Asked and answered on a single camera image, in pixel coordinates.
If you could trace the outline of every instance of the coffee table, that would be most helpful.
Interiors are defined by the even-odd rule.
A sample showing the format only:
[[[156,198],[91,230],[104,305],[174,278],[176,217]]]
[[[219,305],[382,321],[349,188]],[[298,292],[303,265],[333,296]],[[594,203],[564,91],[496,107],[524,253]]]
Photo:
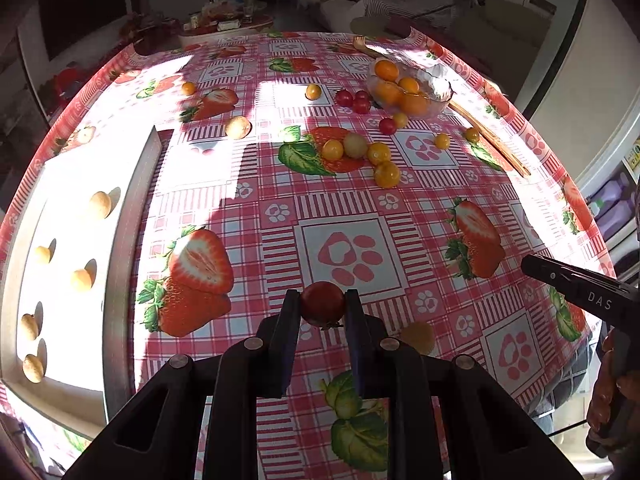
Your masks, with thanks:
[[[207,41],[220,40],[222,38],[232,38],[234,36],[247,36],[255,34],[263,28],[273,25],[273,16],[262,14],[254,16],[249,23],[241,23],[239,28],[231,30],[218,30],[216,25],[207,25],[206,27],[192,28],[180,33],[180,46],[185,47],[192,44],[207,43]]]

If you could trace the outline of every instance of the metal rivet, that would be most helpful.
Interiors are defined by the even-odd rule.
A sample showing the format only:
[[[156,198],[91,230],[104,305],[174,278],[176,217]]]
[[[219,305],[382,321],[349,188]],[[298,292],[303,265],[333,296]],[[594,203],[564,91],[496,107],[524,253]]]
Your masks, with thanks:
[[[400,348],[400,342],[398,341],[398,339],[385,337],[382,341],[380,341],[380,348],[382,348],[383,350],[388,350],[389,352],[393,352],[394,350],[398,350]]]
[[[189,357],[185,354],[176,354],[169,359],[171,368],[184,368],[189,362]]]
[[[463,354],[456,357],[456,366],[463,370],[471,370],[471,368],[476,366],[476,362],[472,357]]]
[[[244,347],[247,350],[257,350],[258,348],[262,348],[262,339],[259,337],[250,337],[249,339],[245,339]]]

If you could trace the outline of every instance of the wooden stick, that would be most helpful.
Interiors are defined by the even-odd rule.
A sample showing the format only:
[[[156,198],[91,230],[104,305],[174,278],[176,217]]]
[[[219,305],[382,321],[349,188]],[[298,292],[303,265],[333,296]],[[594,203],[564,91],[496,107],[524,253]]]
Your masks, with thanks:
[[[376,52],[375,50],[370,49],[365,44],[364,36],[356,36],[353,38],[353,47],[356,50],[359,50],[363,54],[366,54],[369,57],[377,58],[381,57],[382,54]],[[531,172],[527,169],[524,164],[520,162],[517,156],[513,155],[513,152],[500,140],[500,138],[495,135],[492,131],[490,131],[486,126],[481,124],[469,111],[466,110],[460,103],[456,102],[453,98],[449,102],[449,108],[451,108],[455,113],[463,116],[467,121],[471,123],[471,125],[478,130],[480,135],[484,137],[484,139],[491,144],[504,158],[510,163],[513,168],[520,174],[522,177],[527,177],[531,175]]]
[[[484,126],[480,121],[478,121],[468,110],[463,108],[463,106],[452,99],[449,102],[449,108],[451,108],[455,113],[463,116],[467,121],[471,123],[471,125],[478,130],[480,135],[486,139],[488,143],[490,143],[498,152],[510,163],[514,169],[520,174],[522,177],[527,177],[531,175],[531,172],[527,169],[524,164],[520,162],[517,156],[513,155],[513,152],[500,140],[496,134],[494,134],[491,130],[489,130],[486,126]]]

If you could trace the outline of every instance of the white tray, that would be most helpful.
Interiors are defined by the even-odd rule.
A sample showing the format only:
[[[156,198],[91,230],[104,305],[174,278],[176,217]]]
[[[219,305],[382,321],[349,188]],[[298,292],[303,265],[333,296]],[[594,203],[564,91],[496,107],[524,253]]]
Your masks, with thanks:
[[[127,311],[136,235],[161,143],[155,128],[123,122],[117,134],[48,160],[14,236],[0,310],[0,372],[6,386],[54,422],[94,438],[129,399]],[[97,191],[112,211],[89,221],[84,211]],[[55,245],[49,264],[37,246]],[[87,292],[70,288],[73,270],[88,264]],[[34,342],[17,331],[25,313],[41,321]],[[40,383],[22,372],[37,354],[46,366]]]

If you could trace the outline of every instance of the small round fruit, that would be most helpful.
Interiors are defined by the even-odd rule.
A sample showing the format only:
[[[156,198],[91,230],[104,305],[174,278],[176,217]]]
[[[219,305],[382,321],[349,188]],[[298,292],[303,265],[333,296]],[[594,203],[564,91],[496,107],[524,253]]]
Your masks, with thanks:
[[[351,108],[357,114],[368,114],[369,110],[371,110],[371,101],[362,97],[354,99]]]
[[[94,135],[95,126],[85,126],[82,130],[79,130],[78,133],[76,133],[76,141],[80,144],[86,144],[94,138]]]
[[[369,101],[371,101],[371,96],[369,95],[369,92],[367,92],[366,90],[358,90],[356,92],[356,99],[368,99]]]
[[[388,59],[381,59],[373,70],[380,79],[385,81],[395,81],[400,75],[398,67]]]
[[[337,139],[329,139],[322,147],[322,157],[326,160],[340,160],[344,155],[344,147]]]
[[[385,135],[393,135],[397,130],[396,123],[389,117],[380,119],[380,122],[378,123],[378,129]]]
[[[433,143],[436,145],[436,148],[446,150],[449,148],[451,141],[447,134],[437,134],[435,139],[433,139]]]
[[[36,262],[41,265],[48,264],[51,261],[51,251],[48,247],[37,246],[33,250],[33,255],[36,258]]]
[[[409,117],[407,117],[406,114],[403,114],[402,112],[396,112],[395,114],[393,114],[393,120],[398,130],[400,128],[405,128],[409,123]]]
[[[32,314],[23,314],[20,318],[20,331],[27,341],[35,341],[40,333],[38,323]]]
[[[402,99],[402,89],[389,81],[378,81],[374,93],[383,106],[397,105]]]
[[[226,136],[234,140],[244,139],[250,131],[251,123],[242,115],[232,117],[225,126]]]
[[[480,132],[475,128],[467,128],[465,130],[465,139],[475,144],[480,140]]]
[[[347,311],[344,293],[331,282],[315,282],[300,294],[300,316],[309,325],[323,330],[341,326]]]
[[[345,90],[344,88],[342,90],[338,90],[335,93],[334,100],[338,106],[351,107],[351,105],[353,105],[353,95],[351,94],[351,92]]]
[[[89,199],[87,216],[92,220],[107,218],[111,212],[111,197],[103,191],[98,191]]]
[[[309,85],[306,87],[305,97],[310,101],[315,101],[322,95],[322,89],[318,85]]]
[[[398,81],[398,86],[409,94],[417,94],[420,91],[420,85],[413,77],[403,77]]]
[[[374,142],[367,150],[367,158],[374,166],[391,160],[391,150],[384,142]]]
[[[391,161],[381,162],[373,170],[373,180],[376,185],[382,189],[395,187],[400,182],[400,168]]]
[[[85,292],[92,287],[91,276],[86,269],[74,270],[71,273],[71,288],[78,292]]]
[[[414,347],[422,355],[429,355],[436,346],[436,335],[429,323],[416,321],[401,330],[400,341]]]
[[[39,383],[44,377],[44,366],[42,361],[33,354],[27,354],[22,362],[22,371],[32,383]]]
[[[182,86],[180,87],[180,91],[184,95],[193,95],[196,93],[196,85],[194,85],[194,83],[190,81],[187,81],[186,83],[182,83]]]
[[[350,158],[362,158],[367,154],[369,145],[367,140],[355,132],[349,132],[342,140],[344,154]]]

